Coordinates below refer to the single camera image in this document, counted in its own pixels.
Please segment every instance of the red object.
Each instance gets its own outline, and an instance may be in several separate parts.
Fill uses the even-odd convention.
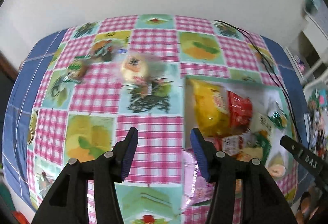
[[[144,215],[142,218],[143,222],[146,224],[153,224],[155,222],[155,219],[152,215]]]
[[[20,212],[12,211],[12,215],[18,220],[20,224],[30,224],[26,217]]]
[[[249,98],[242,98],[228,91],[228,103],[230,127],[248,126],[253,115],[253,105]]]

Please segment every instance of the metal screw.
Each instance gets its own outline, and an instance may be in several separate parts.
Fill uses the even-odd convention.
[[[259,161],[257,158],[253,158],[253,159],[252,159],[252,163],[253,163],[254,165],[259,165],[259,164],[261,163],[261,161]]]
[[[219,158],[222,158],[222,157],[225,157],[225,153],[222,152],[222,151],[218,151],[218,152],[216,153],[216,156],[219,157]]]
[[[69,163],[70,165],[73,165],[73,164],[75,164],[76,162],[77,162],[77,159],[74,158],[74,157],[72,157],[72,158],[70,158],[70,159],[68,160],[68,163]]]
[[[107,151],[104,153],[104,156],[107,157],[107,158],[110,158],[114,155],[114,153],[112,151]]]

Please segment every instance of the red snack package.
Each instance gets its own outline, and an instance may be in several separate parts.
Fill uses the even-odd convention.
[[[253,115],[253,105],[249,98],[242,98],[228,91],[228,104],[230,111],[230,127],[248,127]]]

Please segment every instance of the printed cake image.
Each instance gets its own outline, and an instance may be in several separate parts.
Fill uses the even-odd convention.
[[[181,187],[115,185],[125,224],[180,223]]]

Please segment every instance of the pink gingham pattern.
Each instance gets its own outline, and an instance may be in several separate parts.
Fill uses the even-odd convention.
[[[218,36],[219,47],[223,50],[226,64],[229,67],[258,71],[254,53],[248,44],[233,38]]]
[[[208,211],[210,209],[209,205],[204,206],[193,206],[186,209],[183,213],[184,224],[204,224]]]
[[[132,30],[137,19],[137,15],[107,18],[101,23],[98,33]]]
[[[181,183],[183,117],[119,115],[115,141],[130,129],[138,129],[139,141],[128,182]]]
[[[297,185],[297,162],[293,160],[293,170],[290,174],[283,177],[281,180],[276,181],[282,194],[285,196]]]
[[[71,111],[117,113],[120,100],[121,82],[109,81],[114,79],[112,63],[92,64],[83,82],[76,85]]]
[[[75,28],[76,28],[76,27],[71,27],[71,28],[69,28],[69,29],[66,31],[66,33],[65,33],[65,35],[64,35],[64,37],[63,37],[62,42],[66,42],[66,41],[68,41],[68,40],[71,38],[72,33],[74,32]]]
[[[89,224],[97,224],[93,180],[88,180],[87,199],[88,199],[87,208],[88,208]]]
[[[229,78],[230,74],[225,66],[213,64],[180,63],[181,77],[185,75],[204,75]]]
[[[44,96],[46,94],[46,90],[47,90],[47,87],[49,85],[49,81],[50,81],[51,75],[52,75],[52,71],[46,71],[44,73],[44,76],[42,78],[42,81],[41,81],[41,84],[40,84],[38,93],[37,93],[36,98],[35,98],[35,101],[34,101],[34,105],[33,105],[34,108],[41,107],[43,98],[44,98]]]
[[[175,30],[135,29],[130,49],[151,53],[162,61],[179,61],[178,37]]]
[[[34,181],[34,153],[32,150],[27,149],[26,152],[26,165],[27,165],[27,181],[28,187],[35,193],[35,181]]]
[[[253,44],[258,46],[258,47],[261,47],[261,48],[265,48],[265,49],[268,49],[265,41],[263,40],[262,36],[260,35],[257,35],[255,33],[251,33],[251,32],[248,32],[251,36],[249,36],[247,33],[243,32],[244,34],[247,35],[248,38],[250,38],[250,40],[252,40]],[[250,43],[250,41],[244,36],[246,42]]]
[[[235,199],[235,208],[233,211],[232,224],[238,224],[241,216],[241,198]],[[204,224],[207,218],[208,211],[210,210],[209,205],[204,206],[193,206],[186,209],[183,213],[184,224]]]
[[[55,69],[66,69],[76,56],[89,54],[89,49],[95,35],[88,35],[67,42],[66,47],[60,54]]]
[[[66,111],[41,108],[35,129],[34,153],[60,166],[63,165],[67,114]]]
[[[267,72],[261,72],[260,73],[261,75],[261,79],[262,79],[262,83],[265,84],[265,85],[270,85],[270,86],[277,86],[274,81],[278,84],[279,84],[279,81],[278,79],[280,80],[280,82],[284,85],[284,81],[282,79],[282,77],[280,75],[277,75],[277,77],[274,75],[274,74],[271,74],[272,78],[274,79],[274,81],[271,79],[270,77],[270,74],[268,74]]]
[[[211,22],[206,19],[175,16],[178,31],[189,31],[214,35]]]

